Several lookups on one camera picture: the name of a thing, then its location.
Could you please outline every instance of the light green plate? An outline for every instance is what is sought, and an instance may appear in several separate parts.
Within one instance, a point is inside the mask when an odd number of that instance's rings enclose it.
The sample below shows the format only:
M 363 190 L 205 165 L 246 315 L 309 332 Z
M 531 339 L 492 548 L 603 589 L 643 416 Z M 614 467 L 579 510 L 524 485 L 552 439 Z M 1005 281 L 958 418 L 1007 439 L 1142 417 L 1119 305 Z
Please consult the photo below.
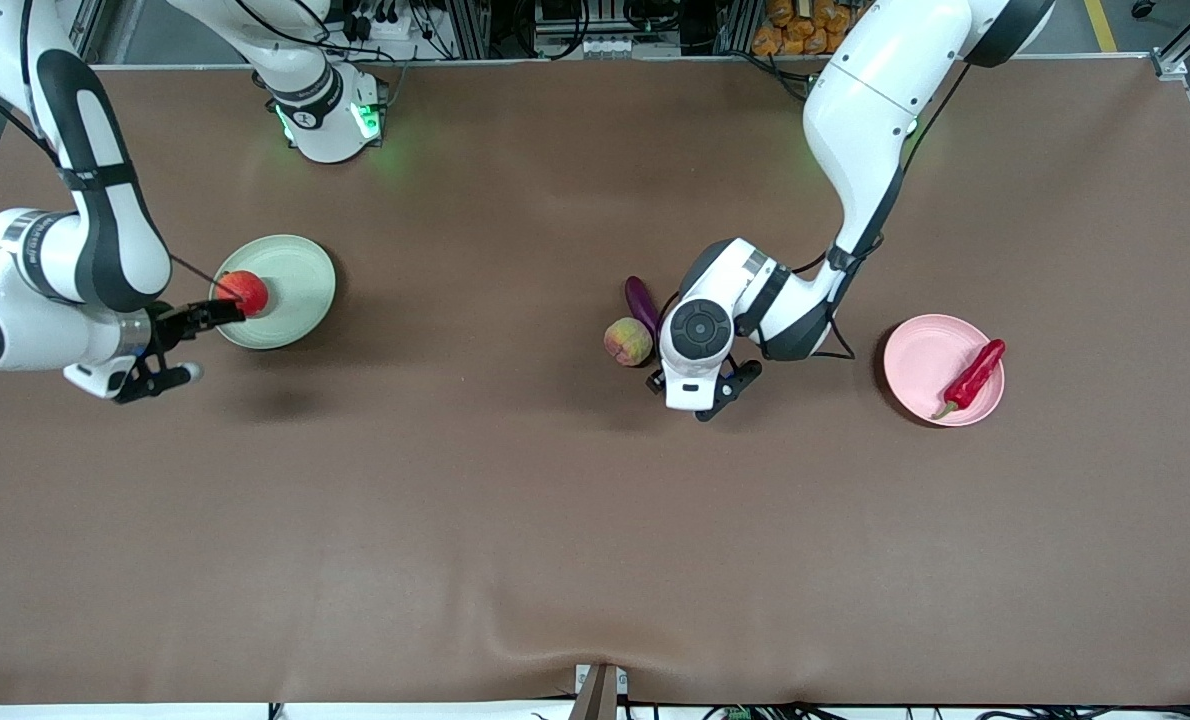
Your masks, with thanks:
M 226 340 L 240 348 L 273 350 L 302 340 L 333 305 L 338 275 L 322 248 L 295 234 L 271 234 L 231 252 L 214 278 L 248 270 L 267 283 L 270 302 L 256 318 L 219 325 Z M 217 299 L 217 288 L 208 296 Z

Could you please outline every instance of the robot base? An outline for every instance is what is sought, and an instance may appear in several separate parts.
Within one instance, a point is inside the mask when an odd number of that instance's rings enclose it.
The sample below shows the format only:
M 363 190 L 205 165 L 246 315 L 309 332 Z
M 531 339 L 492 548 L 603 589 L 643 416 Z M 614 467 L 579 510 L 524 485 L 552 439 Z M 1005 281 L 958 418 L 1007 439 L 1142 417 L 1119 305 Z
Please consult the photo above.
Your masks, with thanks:
M 288 146 L 317 163 L 342 163 L 365 148 L 380 148 L 386 131 L 390 87 L 347 63 L 334 63 L 334 68 L 342 73 L 347 92 L 343 92 L 343 100 L 326 114 L 321 127 L 299 127 L 283 113 L 276 113 L 284 124 Z

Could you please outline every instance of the black cable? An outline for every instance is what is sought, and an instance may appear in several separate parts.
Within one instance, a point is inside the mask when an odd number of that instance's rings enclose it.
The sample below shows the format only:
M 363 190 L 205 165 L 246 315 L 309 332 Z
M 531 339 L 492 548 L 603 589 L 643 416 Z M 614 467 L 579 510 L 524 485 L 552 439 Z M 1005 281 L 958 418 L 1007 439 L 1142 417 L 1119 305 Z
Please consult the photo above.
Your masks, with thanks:
M 804 270 L 810 270 L 813 268 L 816 268 L 818 265 L 822 264 L 823 259 L 827 259 L 827 253 L 825 253 L 825 252 L 822 255 L 816 256 L 816 258 L 814 261 L 812 261 L 812 263 L 809 263 L 807 265 L 800 265 L 798 268 L 793 269 L 791 273 L 801 274 Z
M 516 12 L 514 12 L 514 17 L 512 18 L 512 26 L 514 29 L 514 36 L 516 37 L 516 42 L 519 44 L 519 49 L 521 49 L 522 52 L 525 55 L 530 56 L 531 58 L 536 58 L 536 56 L 537 56 L 537 49 L 534 46 L 534 42 L 533 40 L 527 40 L 527 38 L 525 38 L 525 36 L 522 36 L 522 27 L 521 26 L 524 24 L 526 24 L 525 21 L 522 21 L 522 20 L 525 20 L 525 18 L 522 18 L 522 11 L 525 10 L 525 6 L 527 4 L 528 4 L 528 0 L 518 0 Z M 534 24 L 534 26 L 537 25 L 537 19 L 536 18 L 532 19 L 532 20 L 528 20 L 528 21 L 531 21 L 532 24 Z
M 427 0 L 411 0 L 409 10 L 413 10 L 413 17 L 416 17 L 416 6 L 421 5 L 422 14 L 426 15 L 426 29 L 422 29 L 422 37 L 426 38 L 427 44 L 434 48 L 436 52 L 443 56 L 444 60 L 457 60 L 453 57 L 453 51 L 444 45 L 444 38 L 440 37 L 439 26 L 436 24 L 434 17 L 431 14 L 431 6 Z M 426 32 L 431 32 L 431 37 L 426 37 Z
M 333 50 L 337 54 L 353 54 L 353 51 L 356 51 L 353 46 L 334 45 L 331 44 L 331 42 L 306 40 L 306 38 L 303 37 L 292 36 L 284 31 L 281 31 L 281 29 L 273 26 L 269 21 L 267 21 L 265 18 L 255 13 L 252 8 L 249 8 L 248 4 L 245 4 L 244 0 L 234 0 L 234 4 L 239 5 L 239 8 L 244 10 L 244 13 L 248 13 L 249 18 L 253 18 L 255 20 L 257 20 L 257 24 L 259 24 L 263 29 L 267 29 L 267 31 L 270 31 L 271 33 L 277 35 L 278 37 L 283 37 L 284 40 L 293 40 L 296 42 L 299 45 L 319 46 L 319 49 L 321 50 Z M 359 54 L 375 54 L 377 56 L 377 60 L 386 58 L 389 60 L 392 63 L 397 63 L 397 60 L 394 60 L 393 56 L 387 54 L 384 50 L 377 49 L 376 46 L 361 45 L 358 51 Z
M 1122 706 L 1038 706 L 1025 708 L 1029 715 L 1017 715 L 1016 712 L 985 710 L 978 715 L 978 720 L 994 720 L 1002 716 L 1004 720 L 1094 720 L 1095 716 L 1106 715 L 1107 712 L 1120 710 Z
M 774 70 L 777 69 L 778 73 L 782 73 L 782 77 L 784 77 L 784 79 L 791 79 L 795 82 L 813 82 L 813 80 L 815 77 L 815 73 L 804 73 L 804 74 L 801 74 L 801 73 L 788 73 L 787 70 L 781 70 L 781 69 L 777 68 L 777 63 L 774 63 L 772 58 L 769 58 L 768 60 L 768 64 L 765 65 L 763 63 L 763 61 L 760 61 L 759 58 L 756 58 L 754 55 L 746 54 L 746 51 L 743 51 L 743 50 L 724 50 L 724 55 L 732 55 L 733 58 L 746 60 L 747 63 L 754 65 L 756 68 L 759 68 L 759 69 L 764 70 L 764 73 L 768 73 L 768 74 L 774 74 Z
M 582 40 L 585 40 L 585 31 L 589 31 L 591 26 L 591 12 L 590 8 L 587 8 L 585 0 L 574 0 L 574 39 L 569 42 L 563 54 L 556 55 L 551 60 L 564 60 L 572 55 L 578 46 L 582 46 Z
M 189 270 L 189 273 L 194 273 L 194 274 L 199 275 L 199 277 L 203 278 L 203 281 L 206 283 L 208 283 L 211 286 L 214 286 L 214 287 L 219 287 L 219 288 L 221 288 L 221 290 L 230 292 L 228 288 L 226 288 L 220 282 L 217 282 L 214 278 L 212 278 L 212 275 L 209 275 L 207 273 L 203 273 L 203 270 L 194 267 L 192 263 L 187 263 L 187 261 L 184 261 L 182 258 L 178 258 L 178 256 L 169 252 L 169 259 L 173 259 L 174 263 L 176 263 L 178 265 L 182 265 L 184 269 Z
M 635 4 L 633 4 L 633 1 L 622 4 L 622 19 L 626 20 L 626 23 L 630 24 L 631 27 L 637 29 L 637 31 L 640 32 L 671 31 L 671 29 L 676 29 L 679 26 L 679 20 L 683 17 L 683 4 L 679 4 L 679 8 L 676 10 L 676 14 L 672 14 L 671 18 L 663 20 L 658 24 L 653 24 L 653 20 L 649 18 L 647 6 L 645 6 L 644 8 L 644 19 L 637 19 L 635 14 L 631 12 L 631 5 Z
M 839 311 L 838 302 L 831 302 L 827 305 L 827 323 L 831 324 L 831 333 L 837 338 L 839 348 L 843 348 L 843 352 L 827 352 L 819 350 L 810 355 L 809 357 L 834 357 L 837 361 L 856 361 L 857 353 L 852 351 L 852 346 L 848 342 L 843 338 L 843 332 L 839 332 L 839 323 L 837 323 L 837 317 L 834 314 Z
M 790 95 L 791 98 L 795 98 L 796 101 L 804 102 L 807 101 L 807 99 L 809 99 L 807 96 L 806 90 L 807 88 L 813 86 L 814 77 L 810 74 L 787 73 L 782 70 L 782 68 L 778 68 L 777 63 L 775 63 L 772 58 L 769 58 L 769 62 L 765 65 L 759 61 L 759 58 L 756 58 L 754 55 L 744 54 L 743 50 L 726 50 L 724 51 L 724 55 L 733 55 L 737 58 L 746 60 L 747 63 L 764 70 L 764 73 L 770 74 L 770 76 L 777 79 L 777 82 L 782 86 L 783 90 L 787 90 L 787 94 Z M 795 88 L 793 88 L 791 83 L 788 81 L 804 83 L 804 92 L 802 92 L 801 94 L 801 92 L 795 90 Z
M 915 154 L 919 152 L 919 146 L 923 145 L 923 138 L 928 137 L 928 133 L 933 130 L 933 123 L 937 123 L 938 115 L 942 113 L 942 109 L 946 109 L 946 104 L 951 101 L 951 96 L 956 94 L 956 90 L 959 90 L 960 82 L 964 82 L 964 76 L 969 74 L 969 68 L 971 67 L 973 65 L 967 63 L 964 64 L 964 69 L 960 70 L 960 77 L 956 79 L 956 84 L 952 84 L 951 90 L 948 90 L 946 96 L 942 98 L 942 104 L 938 105 L 937 109 L 933 111 L 933 117 L 929 118 L 927 126 L 923 126 L 923 132 L 915 138 L 915 145 L 912 146 L 912 154 L 906 156 L 906 164 L 902 165 L 902 174 L 906 174 L 907 170 L 912 169 L 912 159 L 915 159 Z
M 31 142 L 36 143 L 39 150 L 43 150 L 43 154 L 46 155 L 48 158 L 52 161 L 52 164 L 55 165 L 60 164 L 60 159 L 57 159 L 57 154 L 52 151 L 52 148 L 49 148 L 48 143 L 43 140 L 43 138 L 36 134 L 32 129 L 29 129 L 27 124 L 19 120 L 18 117 L 13 114 L 13 109 L 7 108 L 7 106 L 4 105 L 2 102 L 0 102 L 0 114 L 4 115 L 6 120 L 10 120 L 10 123 L 13 123 L 14 126 L 23 132 L 23 134 L 25 134 L 27 138 L 31 138 Z
M 324 20 L 320 19 L 320 15 L 315 14 L 315 11 L 312 10 L 307 4 L 305 4 L 303 0 L 293 0 L 293 1 L 298 4 L 299 8 L 302 8 L 303 13 L 311 15 L 312 20 L 315 20 L 317 26 L 320 26 L 320 32 L 322 32 L 324 36 L 317 37 L 317 42 L 322 42 L 326 40 L 328 37 L 333 37 L 333 33 L 328 31 L 328 26 L 324 24 Z
M 25 96 L 27 96 L 27 115 L 31 117 L 31 127 L 35 130 L 32 136 L 39 137 L 43 134 L 42 129 L 39 129 L 39 115 L 35 109 L 35 94 L 31 92 L 31 50 L 29 50 L 29 37 L 31 37 L 31 8 L 35 6 L 35 0 L 25 0 L 21 5 L 21 23 L 18 29 L 18 60 L 21 63 L 21 87 L 25 88 Z

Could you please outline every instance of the green indicator light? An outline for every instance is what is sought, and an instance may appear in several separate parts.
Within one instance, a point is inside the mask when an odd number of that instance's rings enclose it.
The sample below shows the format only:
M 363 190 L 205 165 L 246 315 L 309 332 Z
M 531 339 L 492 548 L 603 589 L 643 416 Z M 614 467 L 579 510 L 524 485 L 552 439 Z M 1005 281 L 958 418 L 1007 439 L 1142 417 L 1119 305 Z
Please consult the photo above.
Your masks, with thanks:
M 288 127 L 288 118 L 284 117 L 284 111 L 278 105 L 275 106 L 275 114 L 278 115 L 281 126 L 284 126 L 284 137 L 288 138 L 288 142 L 293 142 L 293 131 Z
M 356 124 L 359 126 L 361 134 L 365 136 L 368 140 L 377 137 L 378 134 L 378 123 L 377 123 L 377 111 L 370 108 L 367 105 L 351 104 L 351 113 L 356 118 Z

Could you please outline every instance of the white robotic arm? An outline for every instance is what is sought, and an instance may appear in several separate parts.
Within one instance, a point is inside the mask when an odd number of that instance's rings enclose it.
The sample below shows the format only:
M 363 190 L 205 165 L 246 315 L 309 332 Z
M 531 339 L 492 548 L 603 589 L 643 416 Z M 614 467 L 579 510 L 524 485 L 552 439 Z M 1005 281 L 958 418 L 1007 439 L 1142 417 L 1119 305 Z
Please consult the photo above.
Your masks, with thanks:
M 815 278 L 804 281 L 745 240 L 699 256 L 663 323 L 668 407 L 709 420 L 760 367 L 719 377 L 733 338 L 768 361 L 801 361 L 827 337 L 839 301 L 901 190 L 901 151 L 956 56 L 994 67 L 1012 58 L 1052 14 L 1053 0 L 878 0 L 839 46 L 804 102 L 804 137 L 837 188 L 843 225 Z
M 317 163 L 340 163 L 380 140 L 386 83 L 324 52 L 328 0 L 169 0 L 253 65 L 289 142 Z
M 198 377 L 164 352 L 201 328 L 243 319 L 233 302 L 156 302 L 169 252 L 142 199 L 98 76 L 71 50 L 51 0 L 0 0 L 0 98 L 52 146 L 73 213 L 0 213 L 0 370 L 63 369 L 118 401 Z M 159 372 L 146 365 L 159 359 Z

